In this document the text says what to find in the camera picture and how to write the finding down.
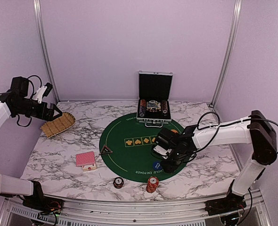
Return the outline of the blue small blind button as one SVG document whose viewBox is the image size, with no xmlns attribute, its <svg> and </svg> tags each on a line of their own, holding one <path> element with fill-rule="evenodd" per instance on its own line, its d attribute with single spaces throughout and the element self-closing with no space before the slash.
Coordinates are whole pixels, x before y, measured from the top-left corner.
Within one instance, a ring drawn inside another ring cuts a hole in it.
<svg viewBox="0 0 278 226">
<path fill-rule="evenodd" d="M 154 173 L 159 173 L 159 172 L 163 171 L 163 168 L 162 168 L 161 163 L 159 161 L 153 162 L 153 169 L 154 169 Z"/>
</svg>

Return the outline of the red yellow 5 chip stack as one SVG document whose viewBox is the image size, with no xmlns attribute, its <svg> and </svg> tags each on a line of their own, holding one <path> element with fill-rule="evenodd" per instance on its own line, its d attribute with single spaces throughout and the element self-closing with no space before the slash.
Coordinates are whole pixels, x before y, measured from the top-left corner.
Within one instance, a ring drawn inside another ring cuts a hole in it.
<svg viewBox="0 0 278 226">
<path fill-rule="evenodd" d="M 150 177 L 147 182 L 146 191 L 148 193 L 153 193 L 156 191 L 159 185 L 159 180 L 157 177 Z"/>
</svg>

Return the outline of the triangular black red dealer button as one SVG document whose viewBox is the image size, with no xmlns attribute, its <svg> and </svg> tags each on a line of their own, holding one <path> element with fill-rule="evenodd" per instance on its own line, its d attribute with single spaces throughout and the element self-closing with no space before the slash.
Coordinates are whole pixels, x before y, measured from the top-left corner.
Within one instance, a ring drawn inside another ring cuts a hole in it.
<svg viewBox="0 0 278 226">
<path fill-rule="evenodd" d="M 104 145 L 99 152 L 100 155 L 111 154 L 111 153 L 113 153 L 113 151 L 109 147 L 107 147 L 106 145 Z"/>
</svg>

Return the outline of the black red 100 chip stack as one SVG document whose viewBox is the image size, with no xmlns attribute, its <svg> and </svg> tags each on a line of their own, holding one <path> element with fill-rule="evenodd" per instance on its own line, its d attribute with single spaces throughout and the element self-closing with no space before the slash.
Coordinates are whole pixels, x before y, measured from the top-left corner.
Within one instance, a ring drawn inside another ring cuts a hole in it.
<svg viewBox="0 0 278 226">
<path fill-rule="evenodd" d="M 120 189 L 124 185 L 124 180 L 122 177 L 116 177 L 113 181 L 113 185 L 116 189 Z"/>
</svg>

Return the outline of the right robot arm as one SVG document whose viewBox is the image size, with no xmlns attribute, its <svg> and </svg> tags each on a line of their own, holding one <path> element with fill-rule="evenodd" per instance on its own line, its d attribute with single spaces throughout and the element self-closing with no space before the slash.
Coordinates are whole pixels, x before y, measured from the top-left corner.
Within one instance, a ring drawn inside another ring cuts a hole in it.
<svg viewBox="0 0 278 226">
<path fill-rule="evenodd" d="M 205 211 L 210 216 L 236 211 L 246 207 L 244 197 L 249 188 L 277 159 L 277 133 L 273 124 L 260 111 L 254 110 L 249 116 L 234 121 L 218 121 L 207 126 L 189 125 L 181 133 L 163 128 L 155 138 L 152 153 L 161 158 L 164 172 L 173 173 L 208 147 L 249 145 L 250 158 L 231 182 L 227 195 L 205 203 Z"/>
</svg>

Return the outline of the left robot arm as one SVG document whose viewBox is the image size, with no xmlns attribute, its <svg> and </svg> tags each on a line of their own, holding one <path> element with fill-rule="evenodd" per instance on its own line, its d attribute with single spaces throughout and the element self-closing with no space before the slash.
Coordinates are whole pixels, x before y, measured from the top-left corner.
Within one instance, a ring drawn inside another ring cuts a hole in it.
<svg viewBox="0 0 278 226">
<path fill-rule="evenodd" d="M 32 94 L 28 94 L 28 89 L 33 86 L 30 78 L 15 77 L 12 79 L 10 89 L 0 93 L 0 152 L 1 159 L 5 159 L 5 154 L 12 148 L 14 154 L 29 154 L 26 148 L 29 142 L 23 142 L 23 138 L 28 135 L 22 132 L 22 125 L 14 129 L 13 122 L 9 118 L 19 119 L 25 116 L 28 119 L 37 118 L 44 121 L 55 119 L 54 112 L 59 109 L 54 104 L 47 104 L 42 101 L 53 86 L 50 83 L 40 85 Z M 46 197 L 43 194 L 41 184 L 33 180 L 24 180 L 13 176 L 5 176 L 0 173 L 0 196 L 21 196 L 23 205 L 41 211 L 42 214 L 53 214 L 60 212 L 63 201 L 57 198 Z"/>
</svg>

